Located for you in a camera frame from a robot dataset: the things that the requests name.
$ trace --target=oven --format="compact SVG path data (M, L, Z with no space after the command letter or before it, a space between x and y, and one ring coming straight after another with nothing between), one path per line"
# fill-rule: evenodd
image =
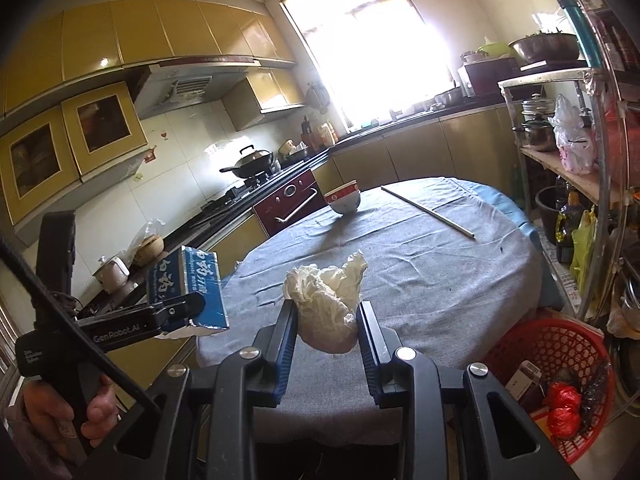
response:
M273 236L324 206L314 174L306 170L257 203L254 212L267 234Z

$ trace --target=kitchen counter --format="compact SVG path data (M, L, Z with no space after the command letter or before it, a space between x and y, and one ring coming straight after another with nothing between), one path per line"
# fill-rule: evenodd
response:
M408 126L414 126L425 122L433 122L442 118L460 116L493 108L495 105L504 104L501 96L489 96L474 98L463 105L439 110L437 112L423 112L415 116L407 117L393 123L384 124L368 130L355 132L343 137L335 146L331 146L311 158L299 162L282 170L266 183L248 193L237 202L231 204L225 210L216 214L200 212L189 221L178 227L175 231L164 237L164 250L171 253L182 245L202 247L208 240L220 232L231 222L242 216L255 204L269 196L288 180L298 176L308 169L320 166L334 153L361 142L367 142L380 136L392 135ZM120 306L131 306L141 301L146 295L146 273L153 266L143 269L131 269L130 282L119 293L109 295L102 291L97 294L83 309L80 317L91 316L94 313L107 312Z

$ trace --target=red plastic basket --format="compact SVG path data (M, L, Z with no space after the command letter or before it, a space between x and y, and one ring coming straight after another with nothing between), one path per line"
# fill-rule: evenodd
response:
M602 359L610 362L602 341L578 323L562 319L536 319L516 325L489 351L483 362L506 384L524 360L542 371L549 381L563 367L571 367L584 386ZM596 409L593 425L586 436L553 443L564 459L572 464L594 443L609 416L615 397L613 373L609 369L607 394Z

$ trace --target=gray tablecloth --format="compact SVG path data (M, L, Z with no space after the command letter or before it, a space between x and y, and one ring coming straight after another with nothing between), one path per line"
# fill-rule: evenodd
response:
M502 213L465 189L464 181L429 178L392 184L476 234L471 240L381 189L362 194L357 213L326 207L254 249L223 290L226 333L202 337L200 365L249 345L276 321L282 283L293 267L341 266L360 249L369 262L362 295L380 325L398 332L438 364L463 367L538 304L540 254ZM398 441L398 410L369 396L359 348L328 355L300 338L281 405L255 413L262 442L313 438L331 446Z

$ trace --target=oven door handle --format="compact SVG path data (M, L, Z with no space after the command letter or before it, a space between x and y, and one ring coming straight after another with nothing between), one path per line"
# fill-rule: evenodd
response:
M316 188L313 188L311 190L311 196L309 198L307 198L302 204L300 204L297 208L295 208L284 220L276 216L276 222L280 222L281 224L286 224L289 220L293 218L293 216L298 211L300 211L305 205L311 202L316 197L317 194L318 194L318 190Z

